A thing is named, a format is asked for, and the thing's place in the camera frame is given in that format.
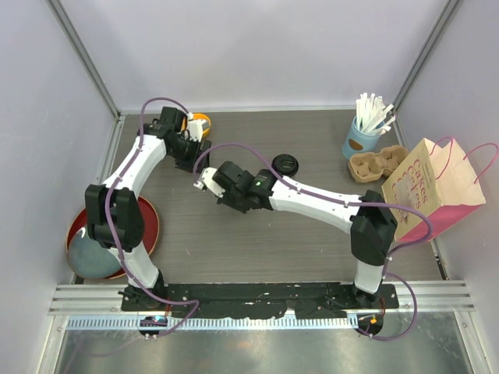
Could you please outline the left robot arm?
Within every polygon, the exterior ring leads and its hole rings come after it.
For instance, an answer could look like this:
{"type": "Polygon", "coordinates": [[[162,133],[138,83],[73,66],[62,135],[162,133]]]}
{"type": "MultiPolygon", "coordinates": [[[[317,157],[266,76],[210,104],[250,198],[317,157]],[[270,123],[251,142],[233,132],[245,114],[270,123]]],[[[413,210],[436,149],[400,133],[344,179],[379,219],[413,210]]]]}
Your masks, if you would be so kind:
{"type": "Polygon", "coordinates": [[[150,311],[159,310],[167,296],[161,271],[143,243],[145,221],[138,197],[156,166],[167,156],[177,168],[192,172],[198,157],[211,146],[211,120],[200,113],[164,107],[152,122],[141,122],[131,150],[100,185],[85,191],[87,232],[119,262],[128,277],[125,296],[138,298],[150,311]]]}

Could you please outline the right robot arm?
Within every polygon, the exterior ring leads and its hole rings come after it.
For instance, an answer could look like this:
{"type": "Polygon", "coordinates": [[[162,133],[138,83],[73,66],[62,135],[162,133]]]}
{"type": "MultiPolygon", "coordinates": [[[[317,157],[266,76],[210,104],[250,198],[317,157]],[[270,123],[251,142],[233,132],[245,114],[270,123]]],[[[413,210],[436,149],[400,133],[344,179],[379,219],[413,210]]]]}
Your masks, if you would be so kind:
{"type": "Polygon", "coordinates": [[[200,182],[216,195],[217,203],[239,212],[265,209],[297,213],[350,235],[356,259],[353,301],[368,308],[379,300],[385,260],[397,228],[389,208],[364,205],[382,203],[379,193],[369,190],[363,196],[342,195],[298,183],[266,168],[252,175],[231,161],[205,168],[200,182]]]}

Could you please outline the black cup lid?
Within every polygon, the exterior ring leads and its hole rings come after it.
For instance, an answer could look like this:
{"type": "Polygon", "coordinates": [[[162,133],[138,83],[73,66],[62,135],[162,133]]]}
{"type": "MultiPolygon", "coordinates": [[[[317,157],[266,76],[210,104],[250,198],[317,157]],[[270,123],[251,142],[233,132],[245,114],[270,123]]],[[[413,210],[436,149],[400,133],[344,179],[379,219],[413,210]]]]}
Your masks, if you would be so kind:
{"type": "Polygon", "coordinates": [[[299,171],[298,160],[294,156],[286,153],[277,155],[273,159],[271,166],[281,176],[293,177],[299,171]]]}

